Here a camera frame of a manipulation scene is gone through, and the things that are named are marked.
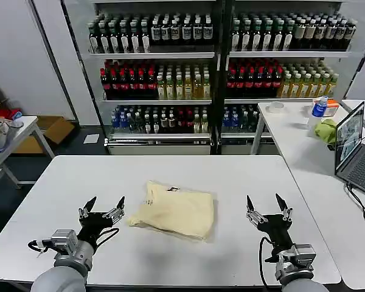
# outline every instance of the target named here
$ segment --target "floor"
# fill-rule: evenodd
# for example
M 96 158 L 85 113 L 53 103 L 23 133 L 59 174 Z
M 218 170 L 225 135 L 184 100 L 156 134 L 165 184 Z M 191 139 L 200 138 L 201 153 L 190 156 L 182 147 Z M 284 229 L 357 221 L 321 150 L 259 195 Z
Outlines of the floor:
M 88 134 L 100 134 L 99 141 L 96 144 L 83 144 L 83 141 Z M 54 148 L 56 155 L 107 155 L 103 146 L 104 136 L 99 127 L 86 127 L 76 129 L 67 139 L 65 139 L 57 148 Z M 264 145 L 261 148 L 261 154 L 278 154 L 274 145 Z M 8 167 L 21 180 L 35 181 L 42 174 L 43 170 L 49 165 L 50 159 L 44 156 L 11 156 L 6 161 Z M 13 184 L 4 176 L 0 180 L 0 232 L 10 219 L 14 211 L 26 197 L 31 187 L 23 187 L 21 190 L 16 190 Z M 343 283 L 337 285 L 329 285 L 330 292 L 346 292 L 351 291 Z M 141 288 L 130 289 L 146 290 L 153 292 L 159 289 Z M 206 292 L 213 289 L 200 289 L 200 292 Z M 230 288 L 217 290 L 229 291 Z M 247 288 L 249 291 L 264 291 L 263 288 Z M 4 282 L 0 282 L 0 292 L 19 292 L 20 290 Z M 102 291 L 118 291 L 118 290 L 100 290 L 96 288 L 87 288 L 87 291 L 102 292 Z

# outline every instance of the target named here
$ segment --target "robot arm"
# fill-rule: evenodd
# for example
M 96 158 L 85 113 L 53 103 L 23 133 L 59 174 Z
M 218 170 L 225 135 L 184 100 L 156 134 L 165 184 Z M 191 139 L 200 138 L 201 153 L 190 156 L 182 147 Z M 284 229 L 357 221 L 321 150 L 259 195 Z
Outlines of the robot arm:
M 97 249 L 116 235 L 119 228 L 112 228 L 124 216 L 124 197 L 109 212 L 91 212 L 96 197 L 79 209 L 81 231 L 76 235 L 72 229 L 58 229 L 51 238 L 32 241 L 29 248 L 40 253 L 49 248 L 57 252 L 54 267 L 40 275 L 31 292 L 85 292 L 88 272 L 92 269 L 92 256 Z M 98 239 L 109 234 L 106 239 Z
M 275 277 L 283 286 L 283 292 L 328 292 L 325 286 L 311 280 L 314 276 L 312 262 L 316 257 L 312 245 L 294 244 L 288 233 L 292 225 L 292 208 L 288 208 L 278 194 L 276 199 L 282 214 L 261 215 L 254 210 L 250 197 L 247 196 L 246 217 L 259 231 L 269 235 L 269 242 L 273 246 L 271 257 L 265 262 L 276 263 Z M 266 286 L 263 273 L 260 272 Z

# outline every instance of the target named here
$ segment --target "green cloth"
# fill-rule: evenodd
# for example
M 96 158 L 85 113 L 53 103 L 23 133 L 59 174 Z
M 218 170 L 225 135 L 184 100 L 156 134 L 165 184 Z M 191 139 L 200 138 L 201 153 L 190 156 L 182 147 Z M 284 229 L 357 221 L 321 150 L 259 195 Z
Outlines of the green cloth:
M 315 126 L 315 135 L 320 137 L 324 142 L 328 144 L 335 143 L 335 127 L 336 122 L 331 119 L 326 119 Z

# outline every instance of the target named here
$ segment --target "cardboard box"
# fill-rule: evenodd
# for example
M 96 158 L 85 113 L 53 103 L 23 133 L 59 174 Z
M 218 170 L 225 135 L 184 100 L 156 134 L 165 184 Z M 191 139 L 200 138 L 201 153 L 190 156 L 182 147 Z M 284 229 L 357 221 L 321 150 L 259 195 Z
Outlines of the cardboard box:
M 48 142 L 52 141 L 56 145 L 61 143 L 74 129 L 74 126 L 70 122 L 63 117 L 57 116 L 38 116 L 38 122 L 36 124 L 43 132 L 46 140 Z M 30 136 L 13 153 L 42 154 L 44 152 L 38 141 L 33 136 Z

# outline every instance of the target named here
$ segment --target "white wall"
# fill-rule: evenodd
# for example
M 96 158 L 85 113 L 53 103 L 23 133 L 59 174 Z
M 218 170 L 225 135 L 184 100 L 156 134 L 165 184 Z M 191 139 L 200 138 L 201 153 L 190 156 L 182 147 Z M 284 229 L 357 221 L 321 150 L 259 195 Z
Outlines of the white wall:
M 100 125 L 60 0 L 34 0 L 80 125 Z
M 0 91 L 24 114 L 74 119 L 26 0 L 0 0 Z

